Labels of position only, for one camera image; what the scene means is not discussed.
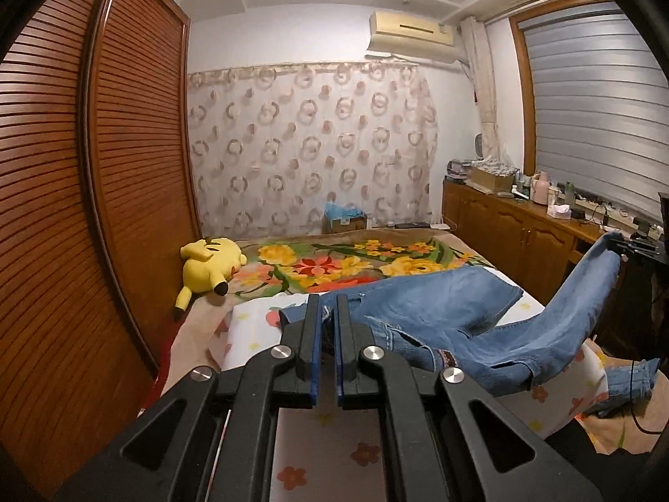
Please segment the blue denim jeans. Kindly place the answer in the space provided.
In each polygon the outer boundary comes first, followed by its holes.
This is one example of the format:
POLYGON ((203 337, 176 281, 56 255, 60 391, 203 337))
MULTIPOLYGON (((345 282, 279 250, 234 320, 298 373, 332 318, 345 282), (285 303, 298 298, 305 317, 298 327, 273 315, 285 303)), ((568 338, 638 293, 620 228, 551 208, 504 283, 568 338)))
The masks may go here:
POLYGON ((608 395, 593 403, 585 414, 609 417, 625 407, 650 400, 659 366, 659 358, 632 361, 628 366, 607 366, 608 395))
POLYGON ((621 259, 601 237, 540 313, 503 323, 523 295, 482 266, 402 275, 319 297, 332 323, 338 297, 374 343, 409 364, 440 372, 458 367, 496 397, 529 391, 559 375, 595 328, 616 284, 621 259))

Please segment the pink tissue box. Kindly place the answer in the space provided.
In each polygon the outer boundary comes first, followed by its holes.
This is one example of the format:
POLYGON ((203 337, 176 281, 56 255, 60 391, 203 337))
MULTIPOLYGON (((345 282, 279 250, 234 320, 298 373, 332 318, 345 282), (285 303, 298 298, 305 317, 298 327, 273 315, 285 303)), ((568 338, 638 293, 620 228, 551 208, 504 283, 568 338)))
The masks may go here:
POLYGON ((568 204, 552 204, 546 209, 546 215, 552 219, 569 220, 572 217, 572 209, 568 204))

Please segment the wooden sideboard cabinet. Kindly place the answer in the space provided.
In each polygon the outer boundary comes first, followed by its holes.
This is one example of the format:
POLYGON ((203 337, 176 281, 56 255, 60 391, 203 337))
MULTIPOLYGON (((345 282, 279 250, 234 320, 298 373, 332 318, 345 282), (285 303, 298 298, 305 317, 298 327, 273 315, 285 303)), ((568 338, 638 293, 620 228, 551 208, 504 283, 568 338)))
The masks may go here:
POLYGON ((458 238, 543 305, 602 235, 599 224, 552 219, 543 206, 448 179, 442 215, 458 238))

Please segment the floral brown bed blanket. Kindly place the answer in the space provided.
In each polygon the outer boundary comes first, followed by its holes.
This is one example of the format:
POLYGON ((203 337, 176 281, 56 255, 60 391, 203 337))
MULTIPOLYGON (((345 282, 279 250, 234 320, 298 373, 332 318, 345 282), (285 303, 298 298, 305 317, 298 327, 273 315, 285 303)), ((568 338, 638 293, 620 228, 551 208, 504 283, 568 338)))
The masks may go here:
MULTIPOLYGON (((325 294, 391 277, 491 266, 452 233, 439 231, 364 230, 250 241, 242 250, 247 263, 232 279, 228 294, 193 300, 164 365, 166 387, 195 366, 234 368, 271 347, 280 339, 280 308, 304 304, 311 292, 325 294)), ((626 403, 609 418, 588 414, 589 406, 611 394, 612 367, 634 371, 636 366, 607 356, 587 340, 565 371, 536 389, 507 395, 502 402, 541 436, 575 419, 600 453, 648 452, 668 420, 667 377, 659 374, 651 395, 626 403)))

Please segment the pink thermos jug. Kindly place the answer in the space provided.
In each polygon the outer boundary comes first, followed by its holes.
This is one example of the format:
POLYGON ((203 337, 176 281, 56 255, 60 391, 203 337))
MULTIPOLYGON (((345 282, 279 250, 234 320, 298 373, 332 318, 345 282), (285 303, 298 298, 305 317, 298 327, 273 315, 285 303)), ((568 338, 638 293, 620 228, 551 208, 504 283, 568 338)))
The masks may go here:
POLYGON ((534 174, 531 181, 531 201, 546 206, 549 202, 550 180, 545 171, 534 174))

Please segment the yellow plush toy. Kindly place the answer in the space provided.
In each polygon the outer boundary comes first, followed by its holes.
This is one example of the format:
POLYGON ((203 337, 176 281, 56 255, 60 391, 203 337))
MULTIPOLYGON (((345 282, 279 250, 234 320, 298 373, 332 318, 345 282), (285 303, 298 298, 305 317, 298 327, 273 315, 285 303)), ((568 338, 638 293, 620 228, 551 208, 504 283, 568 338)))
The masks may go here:
POLYGON ((180 320, 194 295, 214 292, 226 296, 229 282, 247 264, 237 243, 228 238, 203 238, 180 248, 183 286, 178 292, 174 315, 180 320))

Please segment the cardboard box on sideboard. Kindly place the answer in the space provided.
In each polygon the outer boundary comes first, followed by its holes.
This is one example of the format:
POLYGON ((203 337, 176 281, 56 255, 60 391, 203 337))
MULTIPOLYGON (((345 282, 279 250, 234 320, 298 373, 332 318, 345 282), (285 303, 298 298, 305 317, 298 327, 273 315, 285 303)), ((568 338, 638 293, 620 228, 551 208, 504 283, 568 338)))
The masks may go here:
POLYGON ((470 168, 470 181, 473 184, 481 186, 492 193, 510 193, 513 187, 513 175, 498 176, 498 174, 491 174, 491 172, 476 168, 470 168))

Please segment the grey window blind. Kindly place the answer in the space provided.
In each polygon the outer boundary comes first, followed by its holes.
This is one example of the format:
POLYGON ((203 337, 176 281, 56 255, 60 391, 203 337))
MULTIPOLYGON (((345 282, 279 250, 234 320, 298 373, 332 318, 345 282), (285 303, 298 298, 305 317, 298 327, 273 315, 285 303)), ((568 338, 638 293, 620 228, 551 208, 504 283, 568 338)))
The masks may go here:
POLYGON ((668 190, 668 80, 614 3, 523 20, 535 166, 649 218, 668 190))

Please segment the patterned sheer curtain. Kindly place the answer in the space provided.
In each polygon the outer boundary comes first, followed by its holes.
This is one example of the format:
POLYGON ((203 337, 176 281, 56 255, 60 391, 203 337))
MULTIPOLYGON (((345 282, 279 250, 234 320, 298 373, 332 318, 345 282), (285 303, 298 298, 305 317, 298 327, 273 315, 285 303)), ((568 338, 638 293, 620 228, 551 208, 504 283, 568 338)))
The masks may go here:
POLYGON ((320 232, 325 208, 373 224, 427 222, 438 116, 416 65, 333 62, 188 77, 188 134, 204 235, 320 232))

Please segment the wooden louvered wardrobe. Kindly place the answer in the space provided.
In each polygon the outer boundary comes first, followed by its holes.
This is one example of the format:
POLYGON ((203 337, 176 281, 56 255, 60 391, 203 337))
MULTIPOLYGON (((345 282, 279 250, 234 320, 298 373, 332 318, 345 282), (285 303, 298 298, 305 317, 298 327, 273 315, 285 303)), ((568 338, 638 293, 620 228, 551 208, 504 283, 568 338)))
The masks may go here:
POLYGON ((46 501, 158 393, 199 226, 174 0, 1 0, 1 496, 46 501))

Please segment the beige tied window curtain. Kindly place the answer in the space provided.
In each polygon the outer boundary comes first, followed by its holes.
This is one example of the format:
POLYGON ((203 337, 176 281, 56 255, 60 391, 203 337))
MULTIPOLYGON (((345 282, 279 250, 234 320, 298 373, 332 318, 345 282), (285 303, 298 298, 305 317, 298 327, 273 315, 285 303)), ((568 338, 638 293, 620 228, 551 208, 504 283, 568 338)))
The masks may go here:
POLYGON ((494 69, 488 33, 483 23, 473 17, 460 22, 460 35, 470 66, 481 121, 484 158, 500 158, 498 137, 497 96, 495 96, 494 69))

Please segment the cream wall air conditioner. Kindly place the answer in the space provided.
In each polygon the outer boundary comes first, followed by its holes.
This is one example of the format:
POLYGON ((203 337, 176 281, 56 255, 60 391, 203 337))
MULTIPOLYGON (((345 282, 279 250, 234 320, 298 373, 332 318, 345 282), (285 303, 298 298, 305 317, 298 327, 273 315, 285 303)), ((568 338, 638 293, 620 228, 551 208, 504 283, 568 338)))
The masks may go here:
POLYGON ((451 26, 389 11, 374 11, 370 16, 368 51, 444 64, 464 58, 451 26))

